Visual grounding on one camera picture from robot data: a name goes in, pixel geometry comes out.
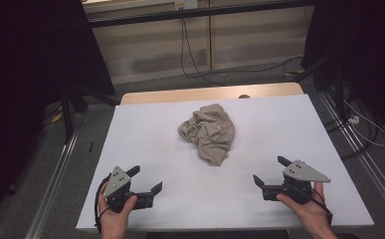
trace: black curtain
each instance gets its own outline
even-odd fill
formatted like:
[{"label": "black curtain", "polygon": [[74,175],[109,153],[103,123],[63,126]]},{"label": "black curtain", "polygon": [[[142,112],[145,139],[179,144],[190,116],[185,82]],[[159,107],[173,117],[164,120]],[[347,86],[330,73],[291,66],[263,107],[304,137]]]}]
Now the black curtain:
[{"label": "black curtain", "polygon": [[331,0],[316,5],[301,64],[308,68],[325,55],[331,61],[314,74],[316,88],[329,87],[338,62],[352,92],[385,120],[385,1]]}]

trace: wall outlet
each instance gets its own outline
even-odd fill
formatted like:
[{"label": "wall outlet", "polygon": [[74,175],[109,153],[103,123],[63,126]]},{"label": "wall outlet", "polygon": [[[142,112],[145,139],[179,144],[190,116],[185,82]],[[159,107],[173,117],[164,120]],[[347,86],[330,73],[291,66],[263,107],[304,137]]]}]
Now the wall outlet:
[{"label": "wall outlet", "polygon": [[359,116],[351,115],[348,120],[352,124],[358,124],[359,123]]},{"label": "wall outlet", "polygon": [[187,9],[186,8],[186,1],[185,0],[176,0],[174,1],[174,10],[179,11],[181,9]]},{"label": "wall outlet", "polygon": [[198,0],[186,0],[186,9],[197,9]]}]

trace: metal frame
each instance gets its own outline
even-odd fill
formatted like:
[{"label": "metal frame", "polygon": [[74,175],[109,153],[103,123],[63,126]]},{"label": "metal frame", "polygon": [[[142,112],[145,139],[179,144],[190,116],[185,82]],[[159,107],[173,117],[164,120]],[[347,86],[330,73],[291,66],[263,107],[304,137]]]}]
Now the metal frame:
[{"label": "metal frame", "polygon": [[183,11],[172,11],[163,13],[144,14],[138,16],[129,17],[114,17],[114,18],[99,18],[90,20],[89,27],[100,28],[110,27],[117,25],[145,23],[145,22],[157,22],[165,20],[174,20],[182,18],[195,18],[195,17],[206,17],[215,15],[225,15],[234,13],[245,13],[245,12],[257,12],[275,9],[295,8],[312,6],[319,0],[283,0],[283,1],[272,1],[256,4],[243,4],[234,6],[224,7],[210,7],[210,8],[199,8],[190,9]]}]

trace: wrist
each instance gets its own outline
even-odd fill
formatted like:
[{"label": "wrist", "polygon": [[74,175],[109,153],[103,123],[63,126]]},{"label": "wrist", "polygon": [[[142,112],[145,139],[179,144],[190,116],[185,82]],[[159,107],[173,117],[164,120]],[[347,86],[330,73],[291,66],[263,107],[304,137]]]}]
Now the wrist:
[{"label": "wrist", "polygon": [[316,233],[311,233],[313,239],[337,239],[331,228],[326,227]]}]

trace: dark background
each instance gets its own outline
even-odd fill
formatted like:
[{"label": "dark background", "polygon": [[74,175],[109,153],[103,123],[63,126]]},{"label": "dark background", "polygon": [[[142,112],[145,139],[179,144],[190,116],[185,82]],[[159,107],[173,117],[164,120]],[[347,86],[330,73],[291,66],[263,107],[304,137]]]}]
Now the dark background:
[{"label": "dark background", "polygon": [[78,0],[0,1],[0,201],[63,86],[114,94],[92,30],[75,27],[87,22]]}]

